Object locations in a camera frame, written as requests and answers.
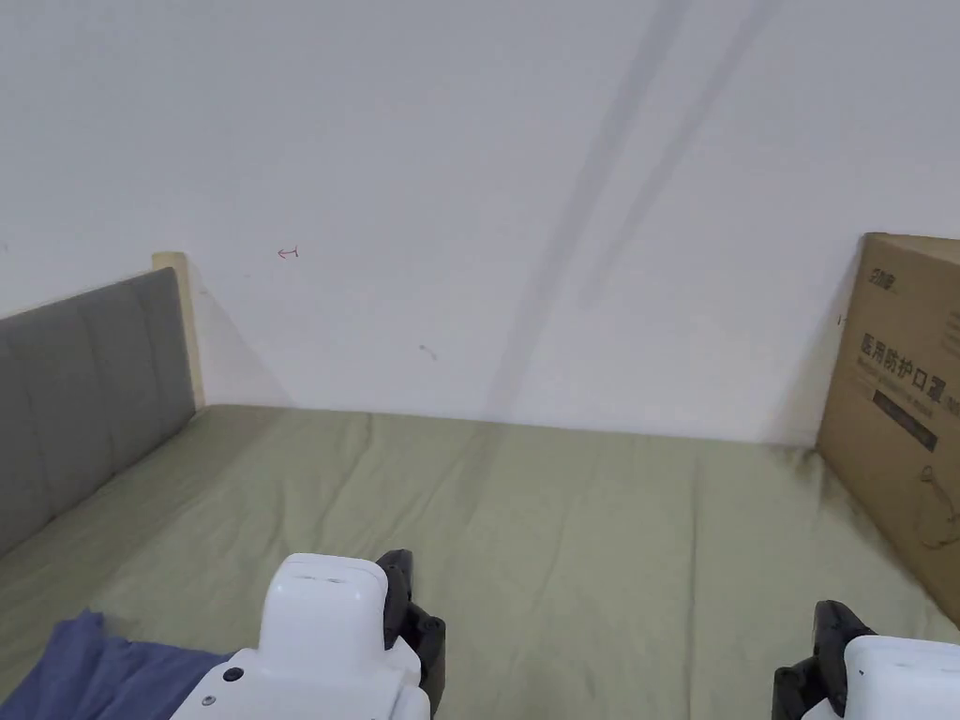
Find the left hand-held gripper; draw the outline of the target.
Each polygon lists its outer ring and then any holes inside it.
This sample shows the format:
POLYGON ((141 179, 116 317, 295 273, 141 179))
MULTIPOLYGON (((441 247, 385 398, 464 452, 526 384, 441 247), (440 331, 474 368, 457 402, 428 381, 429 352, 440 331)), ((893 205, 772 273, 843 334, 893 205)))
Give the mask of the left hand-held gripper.
POLYGON ((296 553, 274 574, 253 648, 209 670, 177 719, 428 719, 446 624, 413 601, 413 553, 296 553))

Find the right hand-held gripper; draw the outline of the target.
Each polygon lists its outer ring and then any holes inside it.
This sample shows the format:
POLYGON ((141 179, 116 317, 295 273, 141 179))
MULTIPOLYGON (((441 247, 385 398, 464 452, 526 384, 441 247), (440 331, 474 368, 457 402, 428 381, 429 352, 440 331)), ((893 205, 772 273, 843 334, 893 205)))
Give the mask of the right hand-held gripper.
POLYGON ((959 646, 876 634, 844 603, 816 602, 815 657, 773 673, 772 718, 957 719, 959 646), (844 652, 847 670, 819 662, 844 652))

